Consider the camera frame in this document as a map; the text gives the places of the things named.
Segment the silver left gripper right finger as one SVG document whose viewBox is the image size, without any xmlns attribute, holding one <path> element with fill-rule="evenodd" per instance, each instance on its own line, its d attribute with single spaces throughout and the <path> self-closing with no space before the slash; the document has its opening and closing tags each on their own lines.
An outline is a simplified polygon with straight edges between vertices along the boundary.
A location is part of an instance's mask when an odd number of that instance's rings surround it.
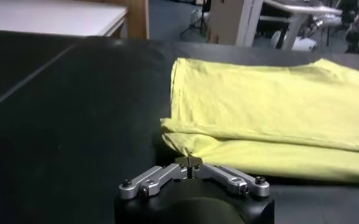
<svg viewBox="0 0 359 224">
<path fill-rule="evenodd" d="M 223 185 L 228 192 L 236 195 L 250 193 L 255 197 L 268 197 L 270 185 L 264 177 L 253 177 L 229 166 L 214 166 L 203 163 L 201 158 L 190 157 L 193 178 L 211 179 Z"/>
</svg>

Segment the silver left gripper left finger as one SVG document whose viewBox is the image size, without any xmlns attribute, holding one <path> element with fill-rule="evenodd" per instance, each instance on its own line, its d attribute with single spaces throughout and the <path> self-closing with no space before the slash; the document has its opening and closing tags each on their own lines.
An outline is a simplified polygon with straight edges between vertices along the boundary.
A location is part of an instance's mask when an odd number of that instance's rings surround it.
<svg viewBox="0 0 359 224">
<path fill-rule="evenodd" d="M 153 166 L 132 179 L 125 179 L 119 185 L 119 198 L 132 200 L 138 195 L 153 197 L 159 194 L 160 189 L 169 181 L 187 179 L 188 166 L 186 156 L 176 158 L 174 163 L 165 167 Z"/>
</svg>

